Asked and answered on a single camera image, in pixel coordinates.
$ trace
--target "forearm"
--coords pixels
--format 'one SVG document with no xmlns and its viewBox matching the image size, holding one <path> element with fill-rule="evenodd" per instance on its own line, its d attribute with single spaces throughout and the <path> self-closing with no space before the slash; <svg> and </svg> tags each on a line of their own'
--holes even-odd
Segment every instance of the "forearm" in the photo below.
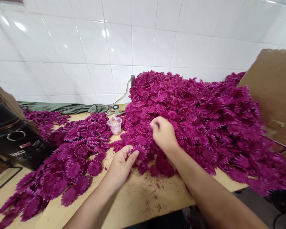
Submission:
<svg viewBox="0 0 286 229">
<path fill-rule="evenodd" d="M 110 209 L 115 190 L 106 182 L 106 176 L 88 196 L 63 229 L 99 229 Z"/>
<path fill-rule="evenodd" d="M 195 202 L 213 228 L 267 228 L 245 204 L 211 177 L 180 147 L 165 153 L 176 166 Z"/>
</svg>

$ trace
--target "white tile wall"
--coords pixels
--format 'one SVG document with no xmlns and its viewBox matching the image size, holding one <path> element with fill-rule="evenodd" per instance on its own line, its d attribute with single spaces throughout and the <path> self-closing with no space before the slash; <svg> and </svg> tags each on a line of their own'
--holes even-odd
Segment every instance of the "white tile wall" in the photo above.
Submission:
<svg viewBox="0 0 286 229">
<path fill-rule="evenodd" d="M 0 85 L 23 101 L 110 104 L 150 70 L 221 81 L 263 48 L 286 49 L 286 0 L 0 1 Z"/>
</svg>

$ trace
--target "metal ring handle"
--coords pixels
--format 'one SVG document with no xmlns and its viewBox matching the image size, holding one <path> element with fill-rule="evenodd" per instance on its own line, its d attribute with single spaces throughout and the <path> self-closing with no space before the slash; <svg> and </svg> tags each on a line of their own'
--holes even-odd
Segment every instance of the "metal ring handle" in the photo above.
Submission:
<svg viewBox="0 0 286 229">
<path fill-rule="evenodd" d="M 23 134 L 23 137 L 22 137 L 22 138 L 24 138 L 24 137 L 26 136 L 25 132 L 23 132 L 23 131 L 16 130 L 14 133 L 16 133 L 16 132 L 20 132 L 20 133 L 22 133 L 22 134 Z M 10 138 L 10 135 L 11 135 L 11 134 L 13 134 L 13 133 L 9 133 L 9 134 L 6 136 L 7 140 L 12 141 L 12 142 L 15 142 L 15 141 L 17 141 L 17 140 L 22 139 L 22 138 L 17 139 L 17 140 L 11 139 L 11 138 Z"/>
</svg>

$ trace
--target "cardboard box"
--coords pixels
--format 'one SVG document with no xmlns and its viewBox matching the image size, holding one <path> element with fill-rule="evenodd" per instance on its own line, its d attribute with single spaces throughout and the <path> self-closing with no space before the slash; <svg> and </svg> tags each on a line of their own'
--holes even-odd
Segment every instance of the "cardboard box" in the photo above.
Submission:
<svg viewBox="0 0 286 229">
<path fill-rule="evenodd" d="M 286 50 L 264 49 L 239 83 L 260 103 L 269 136 L 286 145 Z"/>
</svg>

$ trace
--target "human hand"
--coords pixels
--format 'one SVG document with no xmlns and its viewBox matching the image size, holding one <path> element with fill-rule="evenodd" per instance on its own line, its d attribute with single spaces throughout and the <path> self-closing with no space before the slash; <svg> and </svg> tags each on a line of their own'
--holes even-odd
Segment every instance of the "human hand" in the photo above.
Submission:
<svg viewBox="0 0 286 229">
<path fill-rule="evenodd" d="M 159 116 L 154 118 L 150 126 L 153 129 L 153 139 L 156 144 L 167 153 L 169 150 L 178 147 L 173 125 L 165 118 Z"/>
<path fill-rule="evenodd" d="M 132 148 L 131 145 L 124 146 L 114 155 L 110 167 L 102 180 L 103 183 L 113 188 L 114 191 L 118 190 L 124 184 L 131 167 L 139 155 L 139 151 L 136 150 L 128 156 Z"/>
</svg>

